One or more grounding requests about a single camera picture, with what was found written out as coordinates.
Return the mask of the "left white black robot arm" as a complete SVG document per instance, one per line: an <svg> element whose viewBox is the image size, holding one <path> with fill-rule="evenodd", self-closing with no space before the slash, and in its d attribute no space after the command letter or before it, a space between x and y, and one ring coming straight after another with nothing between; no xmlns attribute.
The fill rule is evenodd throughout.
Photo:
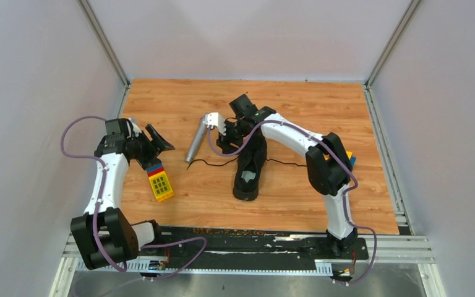
<svg viewBox="0 0 475 297"><path fill-rule="evenodd" d="M159 255L165 239L157 234L158 224L143 221L131 225L121 210L122 187L130 162L135 160L147 173L163 173L159 154L174 150L151 124L144 129L133 119L105 120L106 134L90 159L96 163L96 178L83 215L71 220L71 233L86 268L112 267L127 270L127 263L142 248Z"/></svg>

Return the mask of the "black sneaker shoe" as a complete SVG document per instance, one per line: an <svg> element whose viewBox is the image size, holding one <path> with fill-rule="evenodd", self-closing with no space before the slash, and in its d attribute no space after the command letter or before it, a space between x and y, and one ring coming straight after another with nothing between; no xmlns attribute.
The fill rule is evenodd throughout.
<svg viewBox="0 0 475 297"><path fill-rule="evenodd" d="M266 138L261 132L255 132L237 159L237 172L233 187L235 198L253 201L258 197L260 175L266 159Z"/></svg>

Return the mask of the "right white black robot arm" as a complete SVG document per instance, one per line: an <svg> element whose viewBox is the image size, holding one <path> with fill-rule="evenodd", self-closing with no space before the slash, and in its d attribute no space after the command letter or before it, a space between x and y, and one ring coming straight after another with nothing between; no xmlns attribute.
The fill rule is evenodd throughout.
<svg viewBox="0 0 475 297"><path fill-rule="evenodd" d="M256 107L245 94L230 104L231 120L219 113L208 113L208 131L218 130L218 138L210 147L221 149L220 155L237 155L237 172L233 194L240 200L252 201L259 194L259 181L267 160L267 139L275 140L304 157L308 180L322 195L327 211L328 249L336 258L344 258L353 250L357 227L350 221L347 187L353 165L339 136L333 132L316 134L288 121L273 108Z"/></svg>

